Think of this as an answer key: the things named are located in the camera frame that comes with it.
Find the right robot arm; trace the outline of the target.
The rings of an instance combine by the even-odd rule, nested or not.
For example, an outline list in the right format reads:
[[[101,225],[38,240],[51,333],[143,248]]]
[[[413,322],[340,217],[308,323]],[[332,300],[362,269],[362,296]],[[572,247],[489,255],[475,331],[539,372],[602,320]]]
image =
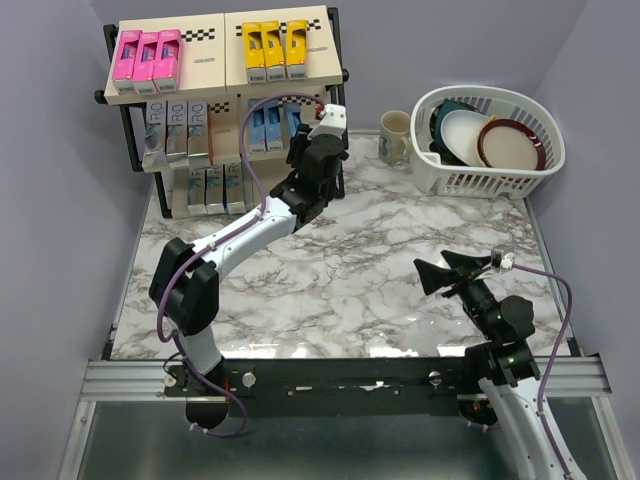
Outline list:
[[[484,393],[505,433],[520,479],[584,479],[567,446],[546,397],[546,387],[566,333],[572,307],[566,307],[559,336],[547,366],[540,370],[528,344],[535,333],[533,303],[521,296],[495,298],[484,276],[513,269],[546,276],[565,286],[561,277],[519,265],[511,248],[495,248],[483,257],[443,250],[445,268],[416,259],[424,293],[460,298],[463,311],[486,341],[468,347],[460,379],[469,390]]]

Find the pink toothpaste box long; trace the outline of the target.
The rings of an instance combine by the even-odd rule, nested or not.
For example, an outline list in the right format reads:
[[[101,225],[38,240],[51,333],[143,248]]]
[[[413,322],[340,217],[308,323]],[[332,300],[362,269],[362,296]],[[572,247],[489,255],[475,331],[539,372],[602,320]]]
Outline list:
[[[158,32],[143,32],[139,37],[132,82],[139,95],[151,95],[157,92],[154,84],[154,67],[159,40]]]

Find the metallic blue toothpaste box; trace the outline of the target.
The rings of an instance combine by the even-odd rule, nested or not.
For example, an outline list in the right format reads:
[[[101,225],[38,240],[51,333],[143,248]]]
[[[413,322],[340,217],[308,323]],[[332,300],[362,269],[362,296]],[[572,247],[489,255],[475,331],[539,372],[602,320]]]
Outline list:
[[[187,210],[193,215],[205,215],[205,171],[191,170],[187,185]]]
[[[246,212],[244,200],[243,171],[241,163],[224,166],[226,209],[229,214]]]
[[[223,167],[212,166],[205,172],[205,200],[204,205],[209,215],[225,213],[224,206],[224,175]]]

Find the pink toothpaste box diagonal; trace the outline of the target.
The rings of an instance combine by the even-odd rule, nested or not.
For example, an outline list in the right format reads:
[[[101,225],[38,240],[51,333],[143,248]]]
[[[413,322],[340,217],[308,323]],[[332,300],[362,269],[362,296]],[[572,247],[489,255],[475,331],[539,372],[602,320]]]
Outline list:
[[[120,32],[119,42],[112,60],[111,81],[118,94],[133,93],[133,72],[141,30]]]

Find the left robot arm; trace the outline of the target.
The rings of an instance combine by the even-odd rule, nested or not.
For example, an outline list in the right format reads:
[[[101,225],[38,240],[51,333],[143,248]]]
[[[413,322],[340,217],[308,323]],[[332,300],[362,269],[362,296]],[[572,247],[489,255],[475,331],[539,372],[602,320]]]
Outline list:
[[[225,277],[270,243],[311,223],[337,195],[337,176],[348,158],[346,124],[298,126],[287,163],[292,171],[260,206],[207,237],[168,242],[151,281],[149,296],[158,322],[175,326],[171,339],[191,367],[187,382],[201,395],[214,393],[222,380],[222,354],[212,323],[219,312]]]

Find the silver foil toothpaste box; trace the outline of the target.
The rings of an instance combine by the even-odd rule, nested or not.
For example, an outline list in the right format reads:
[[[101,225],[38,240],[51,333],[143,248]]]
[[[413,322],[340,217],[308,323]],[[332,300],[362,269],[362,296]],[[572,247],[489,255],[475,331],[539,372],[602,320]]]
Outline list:
[[[167,104],[166,158],[171,168],[181,168],[187,161],[187,102],[170,101]]]

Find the light blue toothpaste box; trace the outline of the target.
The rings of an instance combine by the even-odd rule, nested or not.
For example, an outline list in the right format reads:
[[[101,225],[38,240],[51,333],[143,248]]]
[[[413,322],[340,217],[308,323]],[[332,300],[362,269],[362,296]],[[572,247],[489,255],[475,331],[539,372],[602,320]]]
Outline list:
[[[250,153],[267,151],[264,107],[255,109],[249,118],[248,150]]]

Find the yellow toothpaste box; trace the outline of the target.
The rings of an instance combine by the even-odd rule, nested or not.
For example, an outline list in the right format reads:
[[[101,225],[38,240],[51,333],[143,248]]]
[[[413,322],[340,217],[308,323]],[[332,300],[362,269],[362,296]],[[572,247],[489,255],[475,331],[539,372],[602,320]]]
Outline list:
[[[249,84],[267,81],[264,47],[259,22],[242,23],[245,71]]]
[[[289,80],[307,77],[307,20],[289,20],[286,30],[286,73]]]
[[[280,37],[280,23],[277,20],[260,23],[264,51],[264,64],[268,82],[282,81],[286,76],[283,45]]]

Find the red metallic toothpaste box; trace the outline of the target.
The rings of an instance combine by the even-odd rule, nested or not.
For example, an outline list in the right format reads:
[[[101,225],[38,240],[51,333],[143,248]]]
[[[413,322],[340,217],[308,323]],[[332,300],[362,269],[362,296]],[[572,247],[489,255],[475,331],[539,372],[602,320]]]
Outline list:
[[[145,139],[142,168],[145,172],[156,172],[167,164],[167,102],[150,101],[145,110]]]

